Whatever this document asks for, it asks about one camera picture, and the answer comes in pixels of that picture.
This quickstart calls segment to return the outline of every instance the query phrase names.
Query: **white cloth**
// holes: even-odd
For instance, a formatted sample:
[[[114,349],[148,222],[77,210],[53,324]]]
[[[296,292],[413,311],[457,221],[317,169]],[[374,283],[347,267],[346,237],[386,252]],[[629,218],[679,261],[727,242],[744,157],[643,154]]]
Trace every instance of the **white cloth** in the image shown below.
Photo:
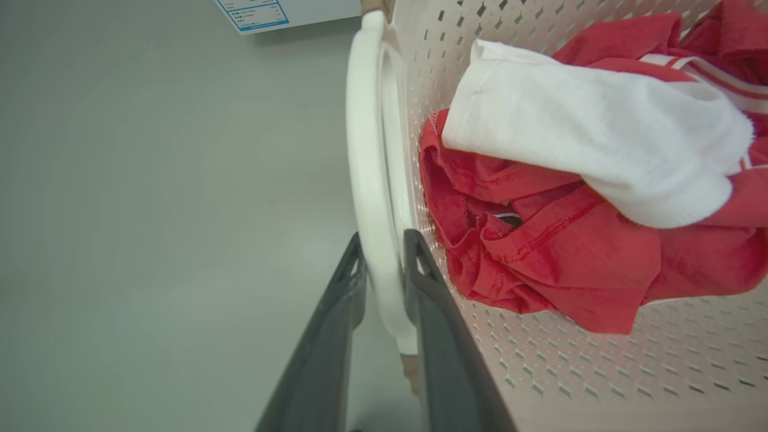
[[[675,228],[730,197],[752,122],[700,82],[563,65],[475,41],[442,133],[447,148],[580,174],[625,216]]]

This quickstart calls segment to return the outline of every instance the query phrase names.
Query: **gray surface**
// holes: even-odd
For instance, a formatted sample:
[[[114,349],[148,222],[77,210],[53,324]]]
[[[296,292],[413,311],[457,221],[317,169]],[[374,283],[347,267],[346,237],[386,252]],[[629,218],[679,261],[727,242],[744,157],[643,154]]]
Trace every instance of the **gray surface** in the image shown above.
[[[358,27],[0,3],[0,430],[253,428],[355,231]],[[416,430],[371,306],[349,417]]]

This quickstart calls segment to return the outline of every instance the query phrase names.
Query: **red clothing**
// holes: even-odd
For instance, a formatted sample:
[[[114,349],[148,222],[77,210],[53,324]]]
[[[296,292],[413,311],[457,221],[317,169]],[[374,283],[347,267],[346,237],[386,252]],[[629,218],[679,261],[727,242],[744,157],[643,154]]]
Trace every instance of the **red clothing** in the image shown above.
[[[697,55],[750,84],[768,84],[768,16],[726,0],[678,43],[680,20],[593,25],[554,58],[690,81],[638,59]],[[760,168],[768,164],[768,115],[749,114],[757,139],[744,168]],[[424,127],[422,180],[451,280],[467,298],[519,313],[559,310],[589,331],[627,334],[642,304],[738,294],[768,272],[768,169],[734,175],[731,199],[710,218],[655,230],[627,220],[576,174],[446,150],[439,138],[446,115],[433,113]],[[510,212],[522,226],[494,216]]]

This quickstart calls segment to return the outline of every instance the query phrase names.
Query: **laundry basket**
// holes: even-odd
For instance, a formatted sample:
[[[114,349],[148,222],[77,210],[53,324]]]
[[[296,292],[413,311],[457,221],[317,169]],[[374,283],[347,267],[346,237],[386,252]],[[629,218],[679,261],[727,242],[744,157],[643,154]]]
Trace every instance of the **laundry basket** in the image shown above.
[[[715,0],[396,0],[362,20],[349,60],[347,129],[356,216],[388,331],[416,354],[403,306],[402,233],[416,228],[449,282],[424,202],[419,140],[450,105],[476,38],[552,54],[595,22]],[[755,2],[768,9],[767,1]],[[768,287],[642,307],[628,336],[559,313],[520,315],[449,290],[523,432],[768,430]]]

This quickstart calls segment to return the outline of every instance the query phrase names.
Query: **laundry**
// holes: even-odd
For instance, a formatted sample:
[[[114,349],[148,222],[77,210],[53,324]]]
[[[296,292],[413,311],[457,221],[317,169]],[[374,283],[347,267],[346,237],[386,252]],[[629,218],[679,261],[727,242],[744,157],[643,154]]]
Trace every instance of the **laundry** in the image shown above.
[[[676,228],[712,215],[753,140],[751,121],[722,91],[685,73],[664,82],[638,61],[645,75],[479,40],[471,59],[446,148],[580,174],[639,224]]]
[[[641,226],[578,174],[445,148],[441,135],[449,111],[432,113],[422,135],[425,198],[451,280],[467,298],[518,313],[558,310],[589,331],[627,334],[642,304],[739,294],[765,277],[768,115],[759,108],[768,85],[768,17],[746,2],[725,1],[678,42],[681,21],[679,14],[668,14],[595,24],[554,60],[662,81],[711,78],[686,65],[710,75],[712,67],[716,78],[727,78],[721,81],[728,87],[714,84],[752,104],[745,109],[734,102],[755,134],[735,165],[719,156],[707,162],[732,174],[727,202],[690,226]],[[484,54],[491,60],[505,50],[490,46],[472,60]],[[662,65],[647,55],[670,58]],[[691,57],[700,60],[678,64]],[[712,143],[714,149],[718,144]],[[497,216],[511,213],[519,214],[522,225]]]

